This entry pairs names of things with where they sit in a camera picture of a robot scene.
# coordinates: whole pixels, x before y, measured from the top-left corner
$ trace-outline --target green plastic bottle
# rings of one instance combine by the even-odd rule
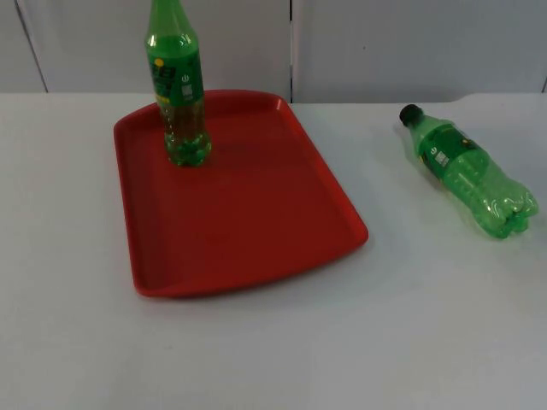
[[[211,140],[205,130],[199,45],[179,0],[152,0],[146,52],[168,157],[177,165],[200,165]]]
[[[448,120],[409,105],[399,116],[414,140],[415,153],[491,236],[523,232],[538,203],[522,184],[508,178],[474,141]]]

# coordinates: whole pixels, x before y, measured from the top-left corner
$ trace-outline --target bottle neck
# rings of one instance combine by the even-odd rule
[[[407,127],[410,131],[410,135],[412,135],[415,152],[418,153],[421,142],[430,132],[446,124],[452,124],[452,122],[448,120],[440,120],[424,114],[409,122]]]
[[[149,33],[175,36],[188,33],[190,22],[179,0],[152,0]]]

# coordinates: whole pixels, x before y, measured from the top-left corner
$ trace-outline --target upright bottle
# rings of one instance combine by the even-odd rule
[[[538,212],[536,200],[486,151],[452,122],[424,115],[415,105],[405,107],[400,119],[412,134],[415,153],[488,234],[505,238],[527,229],[527,218]]]
[[[146,52],[169,160],[200,165],[211,141],[205,130],[199,46],[179,0],[152,0]]]

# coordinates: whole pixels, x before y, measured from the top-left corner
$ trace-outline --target white wall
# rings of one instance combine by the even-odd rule
[[[295,102],[539,92],[545,0],[294,0]]]
[[[20,0],[50,91],[151,91],[144,53],[151,0]],[[206,88],[289,96],[289,5],[182,0]]]
[[[12,0],[0,0],[0,92],[44,91]]]

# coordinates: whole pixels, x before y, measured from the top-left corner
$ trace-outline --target lying bottle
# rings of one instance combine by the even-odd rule
[[[508,178],[474,141],[452,122],[424,115],[409,105],[399,115],[414,140],[415,153],[473,213],[491,236],[523,232],[538,203],[522,184]]]

